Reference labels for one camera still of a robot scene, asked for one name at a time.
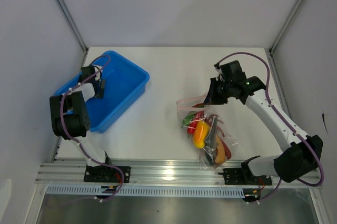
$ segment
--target white table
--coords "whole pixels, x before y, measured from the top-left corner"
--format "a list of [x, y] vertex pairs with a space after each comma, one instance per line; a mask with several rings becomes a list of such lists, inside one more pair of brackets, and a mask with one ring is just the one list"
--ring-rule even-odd
[[[85, 64], [107, 50], [114, 50], [149, 72], [145, 93], [104, 133], [90, 134], [111, 158], [196, 160], [198, 153], [182, 133], [176, 115], [176, 101], [199, 96], [208, 91], [213, 65], [233, 52], [267, 56], [262, 48], [200, 47], [92, 47]], [[266, 70], [255, 58], [239, 55], [225, 62], [239, 60], [247, 77], [257, 76], [264, 83]], [[273, 79], [270, 95], [279, 105]], [[229, 133], [239, 143], [233, 160], [281, 153], [276, 140], [259, 118], [234, 98], [216, 106]], [[58, 158], [82, 157], [69, 141], [62, 140]]]

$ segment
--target gray floor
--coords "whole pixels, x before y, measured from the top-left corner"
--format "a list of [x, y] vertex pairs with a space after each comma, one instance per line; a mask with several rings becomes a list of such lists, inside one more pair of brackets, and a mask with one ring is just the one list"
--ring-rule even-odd
[[38, 223], [318, 223], [308, 190], [280, 189], [260, 205], [248, 206], [241, 199], [119, 196], [51, 208], [79, 197], [45, 198]]

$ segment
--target blue bin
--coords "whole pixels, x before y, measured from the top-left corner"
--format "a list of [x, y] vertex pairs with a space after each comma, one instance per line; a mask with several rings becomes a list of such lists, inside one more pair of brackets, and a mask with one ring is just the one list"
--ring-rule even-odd
[[[120, 54], [109, 50], [104, 54], [111, 57], [103, 70], [106, 79], [103, 99], [93, 98], [86, 102], [90, 117], [90, 131], [105, 132], [144, 92], [150, 75]], [[107, 58], [99, 58], [95, 65], [103, 66]], [[66, 92], [77, 84], [79, 74], [56, 91], [55, 95]]]

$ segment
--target clear plastic bag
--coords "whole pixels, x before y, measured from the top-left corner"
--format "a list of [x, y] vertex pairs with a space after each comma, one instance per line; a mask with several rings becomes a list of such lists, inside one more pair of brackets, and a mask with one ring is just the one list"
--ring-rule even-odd
[[232, 158], [237, 142], [213, 107], [203, 104], [206, 95], [177, 101], [177, 116], [186, 138], [200, 150], [200, 161], [218, 167]]

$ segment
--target red pepper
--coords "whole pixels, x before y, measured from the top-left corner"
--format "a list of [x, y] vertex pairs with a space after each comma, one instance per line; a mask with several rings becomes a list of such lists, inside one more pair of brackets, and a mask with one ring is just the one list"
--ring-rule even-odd
[[194, 134], [195, 129], [196, 129], [196, 125], [198, 124], [198, 122], [200, 120], [202, 120], [204, 117], [204, 111], [200, 111], [198, 113], [196, 113], [196, 115], [193, 117], [193, 119], [191, 120], [191, 123], [189, 124], [188, 128], [187, 128], [187, 133], [188, 134]]

